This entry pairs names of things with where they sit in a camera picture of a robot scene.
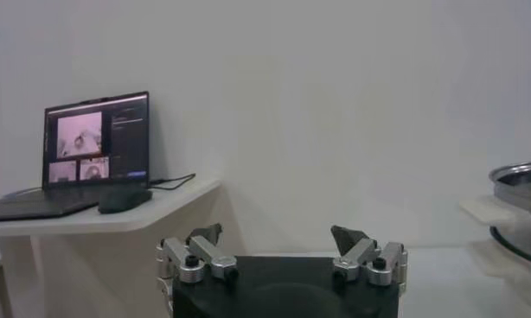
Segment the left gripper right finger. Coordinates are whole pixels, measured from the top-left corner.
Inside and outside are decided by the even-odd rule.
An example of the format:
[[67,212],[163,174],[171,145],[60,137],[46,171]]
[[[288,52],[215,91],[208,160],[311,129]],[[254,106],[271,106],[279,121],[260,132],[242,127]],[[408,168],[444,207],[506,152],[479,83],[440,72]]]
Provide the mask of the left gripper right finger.
[[332,279],[336,289],[364,280],[375,287],[395,284],[399,293],[407,288],[408,251],[402,243],[388,242],[383,247],[365,232],[332,226],[331,235],[339,256],[332,261]]

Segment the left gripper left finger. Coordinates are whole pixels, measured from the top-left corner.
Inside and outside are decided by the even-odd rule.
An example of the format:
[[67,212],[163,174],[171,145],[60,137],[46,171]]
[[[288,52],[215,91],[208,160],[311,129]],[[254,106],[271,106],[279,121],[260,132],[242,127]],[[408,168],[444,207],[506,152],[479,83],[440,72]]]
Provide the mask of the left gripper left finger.
[[157,244],[157,283],[165,298],[172,297],[175,280],[197,284],[206,270],[212,278],[234,285],[239,276],[237,258],[217,246],[222,232],[222,225],[215,223],[194,229],[184,241],[171,237]]

